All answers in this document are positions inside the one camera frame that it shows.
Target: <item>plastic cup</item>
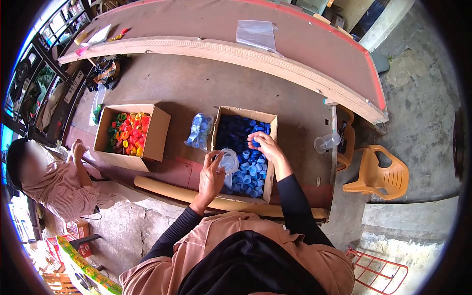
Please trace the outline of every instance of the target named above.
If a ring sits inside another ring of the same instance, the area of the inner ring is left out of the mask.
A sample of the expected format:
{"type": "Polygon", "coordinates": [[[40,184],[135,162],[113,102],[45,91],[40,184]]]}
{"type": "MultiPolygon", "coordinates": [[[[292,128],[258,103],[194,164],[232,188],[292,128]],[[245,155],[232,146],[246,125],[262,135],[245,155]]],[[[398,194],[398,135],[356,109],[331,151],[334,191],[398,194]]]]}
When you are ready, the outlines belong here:
{"type": "Polygon", "coordinates": [[[341,142],[341,137],[337,133],[317,137],[313,142],[313,147],[318,154],[323,154],[327,150],[337,146],[341,142]]]}

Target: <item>clear plastic bag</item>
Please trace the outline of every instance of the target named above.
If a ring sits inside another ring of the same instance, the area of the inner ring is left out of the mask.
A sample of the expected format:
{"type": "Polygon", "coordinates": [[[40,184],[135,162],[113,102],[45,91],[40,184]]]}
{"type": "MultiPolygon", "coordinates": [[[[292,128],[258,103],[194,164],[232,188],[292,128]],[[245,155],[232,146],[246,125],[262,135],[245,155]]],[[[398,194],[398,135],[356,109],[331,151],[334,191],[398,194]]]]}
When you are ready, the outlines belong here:
{"type": "Polygon", "coordinates": [[[275,49],[274,31],[278,31],[278,29],[272,22],[238,20],[236,42],[280,54],[275,49]]]}
{"type": "Polygon", "coordinates": [[[239,170],[239,161],[237,159],[236,152],[232,149],[222,149],[223,158],[219,162],[218,169],[225,167],[225,185],[231,189],[233,173],[239,170]]]}
{"type": "Polygon", "coordinates": [[[204,152],[208,151],[207,138],[213,128],[214,116],[207,116],[202,113],[196,114],[192,121],[192,129],[185,145],[199,148],[204,152]]]}
{"type": "Polygon", "coordinates": [[[103,109],[103,99],[105,98],[105,93],[107,89],[105,85],[98,84],[97,93],[92,102],[92,109],[90,110],[89,125],[97,126],[100,121],[101,110],[103,109]]]}

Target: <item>cardboard tube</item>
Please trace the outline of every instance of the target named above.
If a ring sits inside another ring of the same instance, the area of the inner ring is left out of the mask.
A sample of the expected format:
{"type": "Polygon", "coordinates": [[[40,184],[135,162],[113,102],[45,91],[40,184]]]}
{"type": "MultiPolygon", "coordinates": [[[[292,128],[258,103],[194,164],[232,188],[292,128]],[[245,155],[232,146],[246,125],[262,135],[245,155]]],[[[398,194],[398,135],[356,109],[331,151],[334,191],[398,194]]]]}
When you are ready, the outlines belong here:
{"type": "MultiPolygon", "coordinates": [[[[191,203],[197,194],[197,192],[186,188],[168,185],[139,175],[135,177],[135,186],[187,203],[191,203]]],[[[210,203],[209,207],[224,211],[252,212],[260,216],[284,217],[282,208],[278,205],[255,204],[216,198],[210,203]]],[[[327,211],[322,208],[312,208],[312,214],[316,219],[324,219],[327,216],[327,211]]]]}

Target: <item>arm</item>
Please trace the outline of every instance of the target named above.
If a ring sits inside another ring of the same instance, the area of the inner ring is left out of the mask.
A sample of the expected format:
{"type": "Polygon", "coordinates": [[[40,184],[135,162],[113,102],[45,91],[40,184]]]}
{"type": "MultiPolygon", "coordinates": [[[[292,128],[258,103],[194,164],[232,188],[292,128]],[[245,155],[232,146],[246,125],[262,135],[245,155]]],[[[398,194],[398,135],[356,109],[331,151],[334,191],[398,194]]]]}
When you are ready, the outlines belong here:
{"type": "Polygon", "coordinates": [[[174,244],[188,234],[202,220],[203,213],[208,205],[220,192],[225,181],[224,167],[218,170],[218,164],[223,158],[223,153],[212,151],[205,156],[205,163],[200,172],[200,187],[198,194],[177,220],[160,236],[139,263],[148,259],[174,255],[174,244]],[[214,162],[211,159],[218,155],[214,162]]]}
{"type": "Polygon", "coordinates": [[[248,136],[250,149],[261,151],[269,161],[274,163],[275,177],[280,194],[280,206],[284,213],[285,226],[291,234],[304,234],[306,244],[325,244],[333,247],[326,235],[316,224],[312,210],[306,196],[298,184],[282,150],[276,145],[269,135],[256,132],[248,136]],[[255,148],[252,140],[260,143],[261,147],[255,148]]]}
{"type": "Polygon", "coordinates": [[[92,181],[88,176],[87,169],[85,169],[84,164],[82,163],[82,156],[84,155],[86,148],[83,144],[77,144],[74,150],[74,166],[77,169],[77,174],[79,175],[79,182],[81,187],[92,186],[92,181]]]}

